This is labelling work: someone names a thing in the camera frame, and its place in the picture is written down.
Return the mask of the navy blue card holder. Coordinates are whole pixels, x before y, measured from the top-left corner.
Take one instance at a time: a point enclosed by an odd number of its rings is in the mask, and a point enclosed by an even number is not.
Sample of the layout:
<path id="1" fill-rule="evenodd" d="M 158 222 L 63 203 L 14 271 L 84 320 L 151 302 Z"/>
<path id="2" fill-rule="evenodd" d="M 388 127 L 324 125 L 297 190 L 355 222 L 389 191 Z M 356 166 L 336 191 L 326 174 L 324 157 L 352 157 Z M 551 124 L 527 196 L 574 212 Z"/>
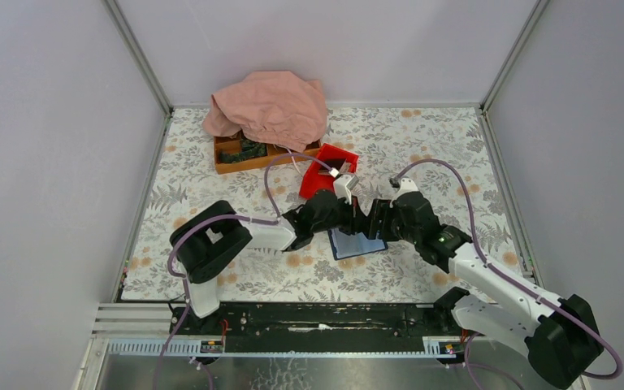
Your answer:
<path id="1" fill-rule="evenodd" d="M 388 244 L 384 240 L 370 240 L 363 233 L 347 235 L 339 229 L 332 229 L 328 231 L 328 236 L 331 252 L 336 261 L 378 253 L 388 249 Z"/>

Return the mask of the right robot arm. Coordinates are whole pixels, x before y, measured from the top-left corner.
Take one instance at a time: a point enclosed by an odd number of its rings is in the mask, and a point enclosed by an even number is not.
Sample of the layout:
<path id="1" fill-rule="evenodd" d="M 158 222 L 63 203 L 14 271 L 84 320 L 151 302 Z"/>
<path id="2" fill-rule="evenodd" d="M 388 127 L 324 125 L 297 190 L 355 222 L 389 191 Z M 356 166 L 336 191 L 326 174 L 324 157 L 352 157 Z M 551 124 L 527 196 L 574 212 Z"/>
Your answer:
<path id="1" fill-rule="evenodd" d="M 374 200 L 367 235 L 412 244 L 425 262 L 493 299 L 489 304 L 463 288 L 451 288 L 434 304 L 433 322 L 441 333 L 452 335 L 461 328 L 482 333 L 521 354 L 542 379 L 560 389 L 605 350 L 594 338 L 598 329 L 585 300 L 577 295 L 564 299 L 496 270 L 471 236 L 438 220 L 419 192 Z"/>

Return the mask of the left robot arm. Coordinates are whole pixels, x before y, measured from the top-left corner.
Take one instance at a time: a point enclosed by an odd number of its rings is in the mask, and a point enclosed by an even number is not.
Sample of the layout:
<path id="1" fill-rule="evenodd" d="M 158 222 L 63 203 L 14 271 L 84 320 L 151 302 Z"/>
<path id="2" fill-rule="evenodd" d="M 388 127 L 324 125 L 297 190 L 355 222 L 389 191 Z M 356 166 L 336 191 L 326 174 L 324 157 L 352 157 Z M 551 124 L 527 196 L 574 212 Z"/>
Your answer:
<path id="1" fill-rule="evenodd" d="M 219 325 L 217 277 L 241 251 L 297 251 L 317 233 L 359 233 L 366 221 L 357 197 L 341 199 L 330 190 L 274 219 L 237 214 L 228 201 L 217 201 L 171 234 L 167 271 L 182 279 L 188 323 L 208 334 Z"/>

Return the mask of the red plastic bin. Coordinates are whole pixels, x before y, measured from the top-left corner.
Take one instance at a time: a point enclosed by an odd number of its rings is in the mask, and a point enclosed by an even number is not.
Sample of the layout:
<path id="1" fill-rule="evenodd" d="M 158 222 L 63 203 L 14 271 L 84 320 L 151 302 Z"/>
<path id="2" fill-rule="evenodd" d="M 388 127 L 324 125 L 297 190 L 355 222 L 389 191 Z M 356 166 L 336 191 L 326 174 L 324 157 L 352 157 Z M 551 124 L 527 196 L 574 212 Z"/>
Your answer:
<path id="1" fill-rule="evenodd" d="M 316 158 L 343 173 L 355 173 L 359 160 L 357 154 L 330 144 L 323 144 Z M 333 190 L 333 181 L 334 178 L 328 169 L 313 161 L 303 175 L 298 194 L 304 199 L 309 199 L 320 189 Z"/>

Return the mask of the wooden tray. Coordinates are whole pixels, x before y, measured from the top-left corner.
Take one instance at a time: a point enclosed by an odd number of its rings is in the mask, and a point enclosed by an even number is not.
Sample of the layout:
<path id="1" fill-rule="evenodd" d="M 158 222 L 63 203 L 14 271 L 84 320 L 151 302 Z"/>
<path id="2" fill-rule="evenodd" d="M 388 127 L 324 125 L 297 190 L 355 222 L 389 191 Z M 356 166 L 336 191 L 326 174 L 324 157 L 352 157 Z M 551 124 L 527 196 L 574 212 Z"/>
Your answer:
<path id="1" fill-rule="evenodd" d="M 264 168 L 286 153 L 289 150 L 283 146 L 252 141 L 242 132 L 234 137 L 214 138 L 214 168 L 220 175 Z"/>

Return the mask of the pink cloth garment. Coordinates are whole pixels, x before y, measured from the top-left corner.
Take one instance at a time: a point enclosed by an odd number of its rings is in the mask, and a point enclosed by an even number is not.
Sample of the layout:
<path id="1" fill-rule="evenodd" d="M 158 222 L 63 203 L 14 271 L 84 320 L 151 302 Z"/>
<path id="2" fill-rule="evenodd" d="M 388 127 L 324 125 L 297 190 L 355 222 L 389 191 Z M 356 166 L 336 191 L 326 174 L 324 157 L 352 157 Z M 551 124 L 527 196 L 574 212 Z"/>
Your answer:
<path id="1" fill-rule="evenodd" d="M 211 95 L 202 127 L 213 137 L 242 132 L 251 141 L 301 153 L 327 130 L 323 85 L 291 71 L 254 71 Z"/>

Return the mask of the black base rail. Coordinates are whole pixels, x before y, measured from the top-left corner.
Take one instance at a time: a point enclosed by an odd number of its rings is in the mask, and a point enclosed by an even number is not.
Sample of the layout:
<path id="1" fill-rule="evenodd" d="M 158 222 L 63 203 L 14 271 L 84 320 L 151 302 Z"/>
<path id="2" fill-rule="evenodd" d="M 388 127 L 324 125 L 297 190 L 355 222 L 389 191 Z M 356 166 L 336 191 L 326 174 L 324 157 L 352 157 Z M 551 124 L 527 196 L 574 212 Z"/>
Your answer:
<path id="1" fill-rule="evenodd" d="M 170 331 L 209 336 L 228 353 L 420 353 L 471 335 L 439 305 L 225 302 L 205 318 L 171 305 Z"/>

